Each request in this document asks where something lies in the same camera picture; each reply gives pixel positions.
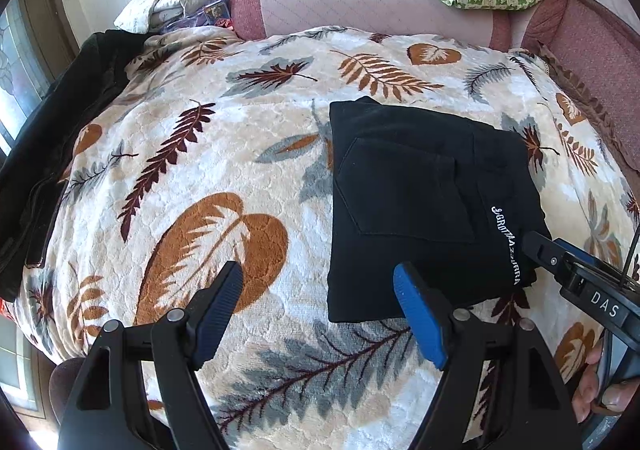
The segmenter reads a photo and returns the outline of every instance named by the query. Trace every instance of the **leaf-patterned blanket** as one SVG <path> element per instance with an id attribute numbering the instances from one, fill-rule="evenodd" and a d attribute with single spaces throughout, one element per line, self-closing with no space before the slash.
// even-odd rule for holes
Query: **leaf-patterned blanket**
<path id="1" fill-rule="evenodd" d="M 78 138 L 46 267 L 25 270 L 15 317 L 59 362 L 85 354 L 108 319 L 155 321 L 239 261 L 238 308 L 198 374 L 226 439 L 252 449 L 406 448 L 439 374 L 403 320 L 327 320 L 329 103 L 370 95 L 513 129 L 552 234 L 620 267 L 638 204 L 543 68 L 522 52 L 338 26 L 258 42 L 214 27 L 153 37 L 127 68 L 127 89 Z M 532 287 L 475 311 L 533 319 L 565 378 L 600 329 L 542 270 Z M 162 419 L 152 366 L 145 380 Z"/>

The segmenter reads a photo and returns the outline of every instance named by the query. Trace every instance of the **black garment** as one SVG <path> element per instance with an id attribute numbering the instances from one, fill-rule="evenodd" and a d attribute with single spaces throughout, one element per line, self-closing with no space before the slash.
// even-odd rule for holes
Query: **black garment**
<path id="1" fill-rule="evenodd" d="M 129 83 L 125 66 L 149 36 L 94 34 L 29 116 L 0 169 L 0 297 L 13 302 L 22 282 L 34 216 L 71 160 L 78 133 Z"/>
<path id="2" fill-rule="evenodd" d="M 402 316 L 392 274 L 403 261 L 455 307 L 535 281 L 519 239 L 550 234 L 516 133 L 371 98 L 333 102 L 330 121 L 330 321 Z"/>

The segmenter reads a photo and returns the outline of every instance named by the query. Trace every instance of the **brown ruffled fabric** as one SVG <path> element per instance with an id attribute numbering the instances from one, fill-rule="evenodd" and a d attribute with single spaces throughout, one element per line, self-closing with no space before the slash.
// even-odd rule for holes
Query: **brown ruffled fabric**
<path id="1" fill-rule="evenodd" d="M 538 43 L 538 56 L 549 66 L 549 77 L 574 101 L 580 112 L 598 133 L 609 149 L 611 156 L 625 175 L 634 195 L 640 196 L 640 170 L 635 166 L 616 134 L 616 125 L 604 106 L 591 96 L 589 88 L 570 69 L 563 68 L 556 56 L 541 42 Z"/>

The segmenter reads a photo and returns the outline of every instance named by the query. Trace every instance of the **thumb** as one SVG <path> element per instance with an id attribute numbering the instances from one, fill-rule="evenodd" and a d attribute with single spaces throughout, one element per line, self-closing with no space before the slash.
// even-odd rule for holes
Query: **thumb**
<path id="1" fill-rule="evenodd" d="M 613 412 L 623 412 L 634 397 L 640 378 L 611 385 L 602 395 L 602 404 Z"/>

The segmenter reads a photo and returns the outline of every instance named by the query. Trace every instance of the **black cable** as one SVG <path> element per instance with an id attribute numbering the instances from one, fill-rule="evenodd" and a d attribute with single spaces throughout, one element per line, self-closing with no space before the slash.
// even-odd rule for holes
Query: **black cable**
<path id="1" fill-rule="evenodd" d="M 634 234 L 634 239 L 631 241 L 631 246 L 629 251 L 626 253 L 625 266 L 622 268 L 622 275 L 620 275 L 620 281 L 618 285 L 622 287 L 625 284 L 625 281 L 628 277 L 627 273 L 629 271 L 629 267 L 631 266 L 631 260 L 634 258 L 634 253 L 636 253 L 636 246 L 638 245 L 638 237 L 640 237 L 640 223 L 636 227 L 636 233 Z"/>

